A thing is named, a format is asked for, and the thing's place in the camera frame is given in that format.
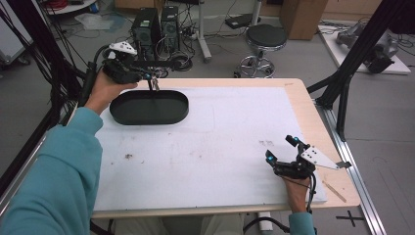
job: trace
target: round stool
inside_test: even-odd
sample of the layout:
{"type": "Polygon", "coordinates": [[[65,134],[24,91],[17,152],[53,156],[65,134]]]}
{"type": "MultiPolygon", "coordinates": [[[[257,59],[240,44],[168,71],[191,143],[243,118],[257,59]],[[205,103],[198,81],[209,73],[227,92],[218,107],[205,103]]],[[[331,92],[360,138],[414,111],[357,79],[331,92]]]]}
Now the round stool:
{"type": "Polygon", "coordinates": [[[272,77],[275,67],[272,62],[264,58],[267,51],[278,51],[287,42],[284,29],[269,24],[258,24],[248,28],[247,42],[256,51],[255,56],[248,56],[239,64],[240,72],[249,77],[272,77]]]}

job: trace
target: black desktop computer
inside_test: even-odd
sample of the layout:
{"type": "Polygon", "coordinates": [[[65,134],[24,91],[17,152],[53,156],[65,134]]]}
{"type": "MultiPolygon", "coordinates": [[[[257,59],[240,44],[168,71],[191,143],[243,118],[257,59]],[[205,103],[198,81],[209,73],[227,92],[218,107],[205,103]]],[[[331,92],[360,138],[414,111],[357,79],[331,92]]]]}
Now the black desktop computer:
{"type": "Polygon", "coordinates": [[[179,9],[176,6],[164,6],[161,12],[161,30],[165,37],[164,51],[180,51],[179,9]]]}
{"type": "Polygon", "coordinates": [[[140,8],[131,27],[140,60],[157,61],[161,52],[161,26],[156,8],[140,8]]]}

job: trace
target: pants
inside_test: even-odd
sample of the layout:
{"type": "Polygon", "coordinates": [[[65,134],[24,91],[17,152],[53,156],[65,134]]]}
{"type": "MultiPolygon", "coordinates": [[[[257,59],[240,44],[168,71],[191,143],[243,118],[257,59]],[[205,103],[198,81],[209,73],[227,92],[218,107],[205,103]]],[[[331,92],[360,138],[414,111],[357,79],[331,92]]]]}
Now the pants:
{"type": "MultiPolygon", "coordinates": [[[[201,235],[243,235],[242,213],[205,216],[201,235]]],[[[161,218],[139,217],[115,220],[115,235],[168,235],[161,218]]]]}

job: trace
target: black tray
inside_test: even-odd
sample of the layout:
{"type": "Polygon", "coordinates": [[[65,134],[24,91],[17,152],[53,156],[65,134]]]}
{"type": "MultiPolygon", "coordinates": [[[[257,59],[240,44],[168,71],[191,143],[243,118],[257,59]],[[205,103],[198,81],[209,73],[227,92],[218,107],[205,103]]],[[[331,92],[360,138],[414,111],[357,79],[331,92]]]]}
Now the black tray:
{"type": "Polygon", "coordinates": [[[116,97],[110,113],[124,125],[174,124],[189,113],[189,100],[173,90],[133,90],[116,97]]]}

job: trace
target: teal sweatshirt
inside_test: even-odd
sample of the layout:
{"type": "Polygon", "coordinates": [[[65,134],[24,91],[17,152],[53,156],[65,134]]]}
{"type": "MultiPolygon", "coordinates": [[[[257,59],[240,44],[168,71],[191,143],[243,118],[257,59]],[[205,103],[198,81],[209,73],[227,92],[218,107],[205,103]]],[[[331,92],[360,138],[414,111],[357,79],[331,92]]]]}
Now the teal sweatshirt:
{"type": "MultiPolygon", "coordinates": [[[[1,219],[0,234],[90,234],[103,126],[93,111],[79,108],[67,126],[49,130],[37,160],[1,219]]],[[[289,217],[291,234],[314,234],[309,213],[289,217]]]]}

